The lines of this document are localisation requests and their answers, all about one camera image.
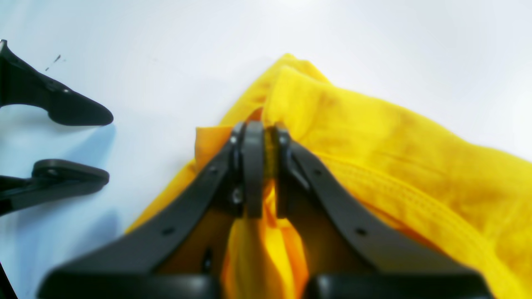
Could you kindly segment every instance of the white table surface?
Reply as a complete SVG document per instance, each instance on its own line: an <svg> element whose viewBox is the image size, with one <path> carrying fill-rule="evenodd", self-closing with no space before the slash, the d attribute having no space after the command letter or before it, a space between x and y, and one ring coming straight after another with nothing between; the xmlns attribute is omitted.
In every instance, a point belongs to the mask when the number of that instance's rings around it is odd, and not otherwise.
<svg viewBox="0 0 532 299"><path fill-rule="evenodd" d="M94 195L2 217L0 261L35 298L51 267L119 237L193 157L195 127L216 125L284 53L532 161L531 15L513 0L0 0L9 48L115 117L66 127L0 109L0 175L48 158L111 174Z"/></svg>

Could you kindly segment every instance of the yellow cloth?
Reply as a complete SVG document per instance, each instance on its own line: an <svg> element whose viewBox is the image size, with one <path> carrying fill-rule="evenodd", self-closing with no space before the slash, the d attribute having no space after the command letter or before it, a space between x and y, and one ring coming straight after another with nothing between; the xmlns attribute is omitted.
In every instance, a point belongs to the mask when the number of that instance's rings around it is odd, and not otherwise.
<svg viewBox="0 0 532 299"><path fill-rule="evenodd" d="M196 157L131 229L164 209L243 120L281 121L338 181L395 229L480 271L497 298L532 298L532 165L469 144L405 108L333 86L311 63L283 56L227 113L198 128ZM228 298L299 298L308 278L301 239L277 220L237 220L222 282Z"/></svg>

